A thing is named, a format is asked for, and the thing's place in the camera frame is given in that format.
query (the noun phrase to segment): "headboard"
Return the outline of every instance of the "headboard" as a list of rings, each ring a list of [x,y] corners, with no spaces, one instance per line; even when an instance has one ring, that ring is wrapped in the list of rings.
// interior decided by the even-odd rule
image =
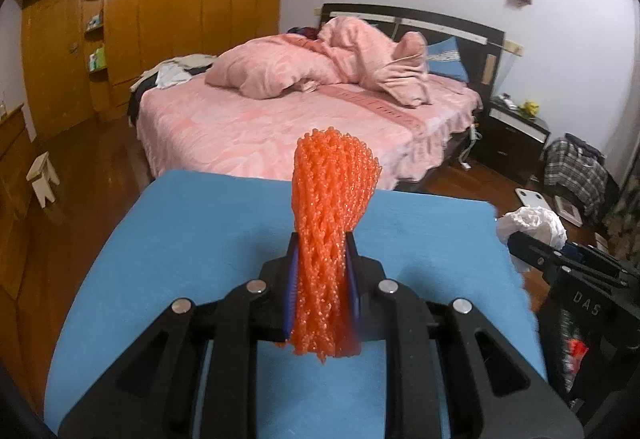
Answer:
[[[428,44],[457,38],[460,59],[469,75],[469,87],[487,105],[500,64],[504,32],[493,27],[444,14],[387,5],[327,3],[322,6],[320,25],[335,16],[356,16],[375,25],[398,41],[407,31],[421,32]]]

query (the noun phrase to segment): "small stool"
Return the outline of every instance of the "small stool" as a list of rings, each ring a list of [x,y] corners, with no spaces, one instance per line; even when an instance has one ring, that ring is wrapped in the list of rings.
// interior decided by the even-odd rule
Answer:
[[[47,202],[46,199],[49,199],[51,202],[56,201],[51,191],[51,186],[49,186],[49,181],[53,184],[60,184],[60,179],[49,160],[49,152],[44,152],[44,154],[36,157],[31,168],[29,168],[27,180],[31,183],[33,191],[36,192],[40,207],[44,208]]]

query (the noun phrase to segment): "silver bolt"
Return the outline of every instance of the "silver bolt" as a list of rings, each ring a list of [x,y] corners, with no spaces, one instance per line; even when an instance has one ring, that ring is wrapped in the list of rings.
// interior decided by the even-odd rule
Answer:
[[[464,298],[456,298],[455,300],[453,300],[453,308],[459,313],[467,314],[474,307],[469,300],[466,300]]]
[[[246,290],[252,294],[262,293],[267,289],[267,283],[259,278],[246,283]]]
[[[185,314],[191,310],[191,300],[187,298],[178,298],[171,304],[171,310],[176,314]]]
[[[393,294],[398,290],[398,282],[389,280],[388,278],[380,280],[378,283],[378,289],[383,293]]]

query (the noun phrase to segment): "orange mesh net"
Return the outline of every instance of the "orange mesh net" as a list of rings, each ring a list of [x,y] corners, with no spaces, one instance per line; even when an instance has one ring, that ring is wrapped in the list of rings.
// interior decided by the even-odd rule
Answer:
[[[291,204],[300,236],[298,300],[290,343],[297,354],[353,356],[345,233],[363,216],[380,164],[355,137],[333,127],[298,140]]]

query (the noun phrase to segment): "nightstand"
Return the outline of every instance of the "nightstand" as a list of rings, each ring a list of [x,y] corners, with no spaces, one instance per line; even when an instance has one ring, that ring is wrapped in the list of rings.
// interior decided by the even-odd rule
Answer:
[[[482,139],[474,146],[473,157],[520,184],[536,171],[550,133],[541,119],[527,119],[497,101],[489,103],[478,132]]]

